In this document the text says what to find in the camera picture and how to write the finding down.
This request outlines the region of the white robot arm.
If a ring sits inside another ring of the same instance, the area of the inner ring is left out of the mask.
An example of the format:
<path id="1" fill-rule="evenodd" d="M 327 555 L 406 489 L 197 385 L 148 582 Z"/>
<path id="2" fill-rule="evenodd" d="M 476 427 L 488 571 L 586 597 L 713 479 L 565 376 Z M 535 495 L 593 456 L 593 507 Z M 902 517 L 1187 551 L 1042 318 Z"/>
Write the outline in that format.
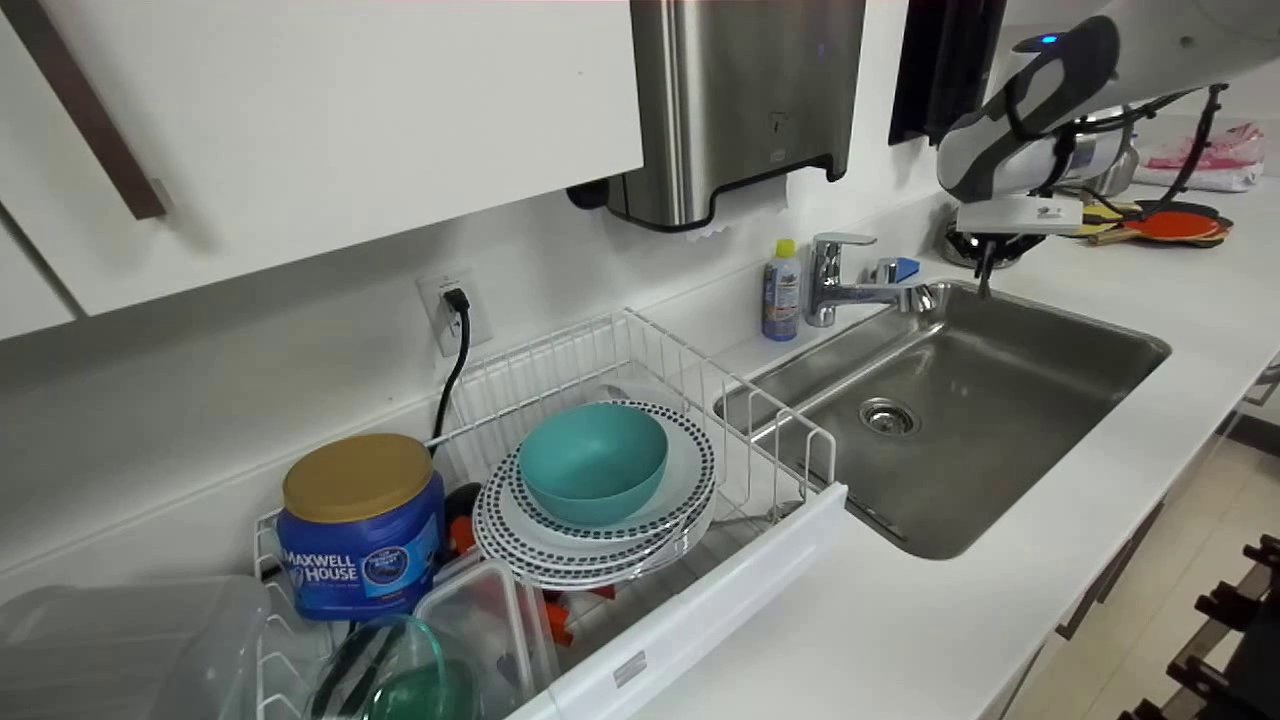
<path id="1" fill-rule="evenodd" d="M 1026 48 L 1028 62 L 938 147 L 938 183 L 957 200 L 944 250 L 979 280 L 1072 234 L 1084 204 L 1064 192 L 1103 178 L 1137 121 L 1206 87 L 1214 103 L 1165 192 L 1174 204 L 1208 147 L 1217 98 L 1280 55 L 1280 0 L 1107 0 Z"/>

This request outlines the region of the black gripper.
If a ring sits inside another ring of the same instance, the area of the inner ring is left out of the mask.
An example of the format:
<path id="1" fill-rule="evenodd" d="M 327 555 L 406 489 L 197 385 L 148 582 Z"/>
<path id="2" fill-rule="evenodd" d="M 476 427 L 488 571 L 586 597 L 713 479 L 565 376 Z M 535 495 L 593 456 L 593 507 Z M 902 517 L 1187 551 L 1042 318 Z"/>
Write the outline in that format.
<path id="1" fill-rule="evenodd" d="M 1018 264 L 1026 253 L 1034 253 L 1046 241 L 1046 234 L 952 234 L 957 264 L 973 269 L 983 256 L 994 264 Z"/>

